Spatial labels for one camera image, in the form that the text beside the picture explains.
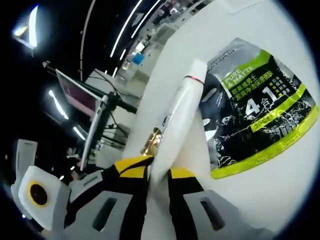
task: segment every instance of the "gray plastic panel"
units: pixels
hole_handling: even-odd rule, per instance
[[[98,231],[93,225],[110,199],[115,202],[114,206],[107,216],[104,227]],[[119,240],[121,226],[131,199],[130,194],[110,191],[100,193],[78,211],[75,222],[65,229],[66,235],[72,240]]]
[[[270,240],[274,237],[268,229],[255,229],[244,223],[239,210],[212,190],[185,194],[184,199],[192,214],[198,240]],[[211,219],[221,223],[219,230],[214,230]]]

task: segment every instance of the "number 4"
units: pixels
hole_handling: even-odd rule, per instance
[[[246,104],[245,114],[249,116],[252,113],[257,114],[259,112],[260,112],[260,106],[257,105],[252,98],[250,98]]]

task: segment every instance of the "dark background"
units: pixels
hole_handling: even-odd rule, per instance
[[[88,39],[84,50],[84,79],[93,68],[113,71],[116,66],[121,64],[117,60],[110,59],[109,55],[124,21],[136,2],[134,0],[97,0],[99,6],[92,12],[93,18],[88,29]],[[155,0],[145,0],[142,8],[147,11],[154,2]],[[38,142],[37,161],[44,169],[53,165],[63,165],[65,163],[63,157],[67,147],[77,145],[76,138],[66,134],[63,126],[54,123],[43,112],[44,94],[48,88],[56,85],[57,80],[44,70],[42,62],[50,60],[54,67],[79,79],[80,31],[84,26],[91,1],[41,0],[39,3],[42,6],[39,8],[39,18],[46,17],[46,20],[43,20],[39,27],[46,29],[43,30],[46,34],[42,36],[45,44],[39,44],[35,58],[30,57],[30,53],[25,47],[13,41],[11,35],[20,16],[25,12],[30,12],[37,2],[32,0],[6,1],[2,5],[2,11],[4,11],[2,22],[5,24],[1,28],[2,39],[4,39],[1,58],[4,67],[1,69],[2,85],[0,87],[2,109],[0,168],[5,172],[5,180],[9,183],[15,180],[11,160],[13,159],[14,143],[17,139]],[[290,0],[282,0],[281,3],[300,26],[312,50],[317,71],[319,71],[320,37],[316,30],[317,16],[319,15],[317,3],[303,4],[301,1]],[[134,28],[129,29],[125,33],[114,54],[114,59],[119,59],[124,47],[132,44],[129,38],[133,30]],[[81,116],[74,109],[70,111],[75,122],[86,123],[84,116]],[[5,160],[5,154],[8,155],[8,160]],[[308,164],[308,159],[301,159],[301,161],[306,161]],[[283,232],[280,239],[317,238],[317,223],[319,222],[317,219],[318,213],[320,213],[318,207],[320,201],[319,182],[320,179],[317,176],[304,207],[288,229]],[[23,225],[21,214],[16,210],[14,203],[5,197],[1,197],[1,201],[3,201],[1,217],[4,223],[0,228],[2,229],[0,238],[17,238],[23,234],[24,238],[34,239]]]

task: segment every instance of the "yellow-green border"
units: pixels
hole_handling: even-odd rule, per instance
[[[221,179],[252,169],[274,158],[301,138],[316,122],[318,115],[319,109],[318,106],[315,105],[308,116],[287,136],[283,137],[281,140],[269,146],[265,150],[262,150],[241,162],[212,170],[211,176],[214,179]]]

